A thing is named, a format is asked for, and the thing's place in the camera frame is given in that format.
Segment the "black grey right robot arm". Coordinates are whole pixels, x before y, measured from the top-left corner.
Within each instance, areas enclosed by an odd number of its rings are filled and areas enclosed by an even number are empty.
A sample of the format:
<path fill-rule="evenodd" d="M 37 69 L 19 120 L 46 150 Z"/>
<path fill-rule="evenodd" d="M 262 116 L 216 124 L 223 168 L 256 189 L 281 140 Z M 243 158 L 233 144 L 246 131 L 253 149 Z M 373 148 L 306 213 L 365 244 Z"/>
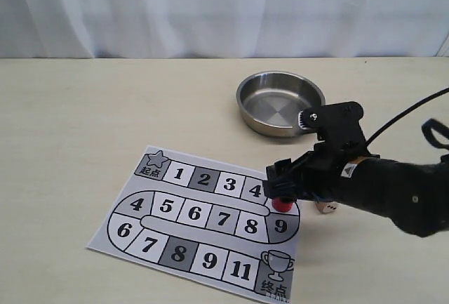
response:
<path fill-rule="evenodd" d="M 296 160 L 267 166 L 263 189 L 267 198 L 285 204 L 335 201 L 388 218 L 421 238 L 448 231 L 447 155 L 434 164 L 412 164 L 317 145 Z"/>

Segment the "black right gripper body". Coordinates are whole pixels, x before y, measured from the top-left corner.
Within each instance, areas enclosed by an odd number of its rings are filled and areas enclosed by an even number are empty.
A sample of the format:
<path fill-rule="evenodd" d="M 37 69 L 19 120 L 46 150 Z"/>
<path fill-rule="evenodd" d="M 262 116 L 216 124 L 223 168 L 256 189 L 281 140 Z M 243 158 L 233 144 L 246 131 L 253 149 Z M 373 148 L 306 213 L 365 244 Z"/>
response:
<path fill-rule="evenodd" d="M 295 160 L 281 160 L 280 175 L 288 189 L 282 192 L 280 201 L 302 199 L 352 202 L 354 191 L 341 172 L 353 158 L 353 148 L 331 152 L 327 145 L 318 144 Z"/>

